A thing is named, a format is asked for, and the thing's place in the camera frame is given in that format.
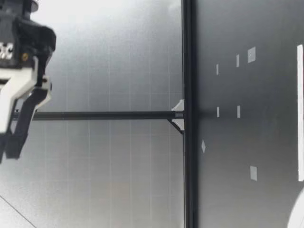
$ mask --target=white curved object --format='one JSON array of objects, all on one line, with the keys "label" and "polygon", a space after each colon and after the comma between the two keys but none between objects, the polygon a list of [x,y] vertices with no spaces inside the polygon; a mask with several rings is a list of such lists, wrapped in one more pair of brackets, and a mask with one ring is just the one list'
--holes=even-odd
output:
[{"label": "white curved object", "polygon": [[294,205],[287,228],[304,228],[304,189]]}]

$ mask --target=vertical black pole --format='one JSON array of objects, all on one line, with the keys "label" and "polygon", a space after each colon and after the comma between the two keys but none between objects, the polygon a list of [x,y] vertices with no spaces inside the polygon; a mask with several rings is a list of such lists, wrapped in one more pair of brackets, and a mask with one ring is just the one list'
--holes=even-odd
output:
[{"label": "vertical black pole", "polygon": [[185,99],[184,133],[184,183],[185,183],[185,228],[197,227],[197,165],[196,165],[196,125],[197,104],[194,78],[193,36],[194,28],[193,0],[182,0],[183,33],[183,83]]}]

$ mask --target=horizontal rod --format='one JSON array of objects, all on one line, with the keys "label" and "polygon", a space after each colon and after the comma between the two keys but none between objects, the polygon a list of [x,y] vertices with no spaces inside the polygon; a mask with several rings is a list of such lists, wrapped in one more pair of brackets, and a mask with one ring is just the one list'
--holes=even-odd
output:
[{"label": "horizontal rod", "polygon": [[183,119],[183,112],[37,112],[34,121],[51,120],[172,120]]}]

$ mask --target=white diamond marker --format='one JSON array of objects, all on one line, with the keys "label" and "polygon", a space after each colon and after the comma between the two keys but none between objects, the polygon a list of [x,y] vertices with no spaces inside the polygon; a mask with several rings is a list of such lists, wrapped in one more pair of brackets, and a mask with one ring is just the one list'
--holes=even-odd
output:
[{"label": "white diamond marker", "polygon": [[204,140],[201,143],[201,149],[203,150],[203,153],[205,153],[205,151],[206,151],[206,144],[205,144]]}]

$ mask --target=metal plate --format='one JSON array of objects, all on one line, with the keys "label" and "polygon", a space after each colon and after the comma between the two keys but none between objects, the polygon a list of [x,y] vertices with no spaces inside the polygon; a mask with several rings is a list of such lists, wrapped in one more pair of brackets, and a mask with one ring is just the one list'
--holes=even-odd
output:
[{"label": "metal plate", "polygon": [[[304,186],[297,129],[303,9],[298,0],[195,1],[198,142],[208,142],[208,153],[197,146],[200,228],[288,223]],[[248,174],[252,164],[258,181]]]}]

